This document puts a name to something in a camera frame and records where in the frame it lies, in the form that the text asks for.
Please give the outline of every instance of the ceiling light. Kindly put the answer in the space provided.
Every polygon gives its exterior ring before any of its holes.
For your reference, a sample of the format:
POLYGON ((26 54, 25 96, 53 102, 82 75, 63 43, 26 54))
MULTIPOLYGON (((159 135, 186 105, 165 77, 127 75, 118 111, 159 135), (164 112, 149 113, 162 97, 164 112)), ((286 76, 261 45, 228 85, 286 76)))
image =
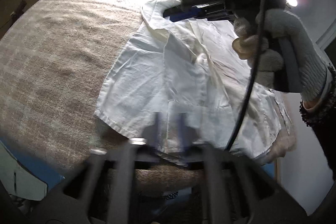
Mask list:
POLYGON ((297 0, 287 0, 287 3, 290 6, 296 7, 297 6, 297 0))

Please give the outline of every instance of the black fuzzy sleeve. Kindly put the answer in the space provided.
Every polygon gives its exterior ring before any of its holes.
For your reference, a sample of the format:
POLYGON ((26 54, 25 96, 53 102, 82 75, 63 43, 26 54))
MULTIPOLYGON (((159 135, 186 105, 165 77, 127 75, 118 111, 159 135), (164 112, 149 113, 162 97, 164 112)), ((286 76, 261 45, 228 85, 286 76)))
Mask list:
POLYGON ((325 100, 319 108, 308 113, 301 102, 300 112, 303 121, 311 127, 323 149, 328 165, 333 171, 333 179, 336 179, 336 72, 333 67, 328 69, 332 74, 332 86, 325 100))

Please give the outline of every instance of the wrinkled fabric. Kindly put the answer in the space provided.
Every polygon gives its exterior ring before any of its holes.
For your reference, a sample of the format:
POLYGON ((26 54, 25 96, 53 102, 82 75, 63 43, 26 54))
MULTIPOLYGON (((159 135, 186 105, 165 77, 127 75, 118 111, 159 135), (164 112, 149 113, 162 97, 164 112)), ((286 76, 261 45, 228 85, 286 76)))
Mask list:
MULTIPOLYGON (((228 21, 170 22, 163 11, 180 0, 152 0, 142 6, 144 22, 107 75, 95 115, 120 134, 139 137, 161 112, 159 148, 177 152, 178 113, 216 147, 225 147, 248 85, 250 68, 231 47, 237 37, 228 21)), ((234 148, 256 157, 281 128, 274 94, 255 84, 234 148)))

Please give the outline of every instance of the gloved hand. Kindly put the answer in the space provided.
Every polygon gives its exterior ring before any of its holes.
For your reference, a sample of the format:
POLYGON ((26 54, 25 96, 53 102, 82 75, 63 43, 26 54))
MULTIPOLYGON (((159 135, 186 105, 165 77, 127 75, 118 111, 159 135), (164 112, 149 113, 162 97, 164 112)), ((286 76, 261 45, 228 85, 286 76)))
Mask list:
MULTIPOLYGON (((252 66, 258 39, 257 35, 250 35, 250 29, 250 23, 246 19, 236 19, 234 30, 239 38, 233 41, 232 47, 240 59, 247 59, 248 64, 252 66)), ((300 19, 288 11, 267 10, 264 30, 270 32, 274 38, 290 37, 299 67, 302 84, 301 96, 305 102, 318 100, 324 89, 329 70, 315 51, 300 19)), ((262 50, 256 82, 272 88, 274 72, 281 70, 284 61, 279 53, 268 48, 268 40, 265 37, 262 42, 262 50)))

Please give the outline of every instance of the cable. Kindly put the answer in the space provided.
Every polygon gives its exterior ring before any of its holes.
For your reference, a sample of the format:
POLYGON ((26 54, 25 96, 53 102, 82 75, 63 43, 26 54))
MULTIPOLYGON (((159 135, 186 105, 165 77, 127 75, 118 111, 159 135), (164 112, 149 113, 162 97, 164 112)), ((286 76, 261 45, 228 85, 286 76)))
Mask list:
POLYGON ((251 70, 251 77, 250 77, 250 82, 249 85, 247 87, 247 91, 243 100, 243 105, 241 107, 239 116, 238 116, 238 120, 235 124, 235 128, 232 132, 231 138, 229 140, 229 142, 227 143, 227 146, 225 148, 225 150, 230 150, 231 147, 233 146, 234 141, 236 140, 239 130, 242 126, 244 117, 245 117, 245 113, 249 104, 249 100, 250 100, 250 96, 251 96, 251 92, 253 89, 253 84, 254 84, 254 80, 255 77, 257 75, 258 72, 258 67, 259 67, 259 60, 260 60, 260 55, 261 55, 261 44, 263 41, 263 33, 264 33, 264 21, 265 21, 265 0, 260 0, 260 22, 258 25, 258 46, 257 46, 257 52, 256 52, 256 57, 254 60, 254 64, 253 64, 253 68, 251 70))
POLYGON ((10 22, 10 19, 8 19, 7 22, 6 22, 5 24, 3 24, 3 25, 0 27, 0 29, 2 29, 4 26, 6 26, 6 24, 7 24, 8 22, 10 22))

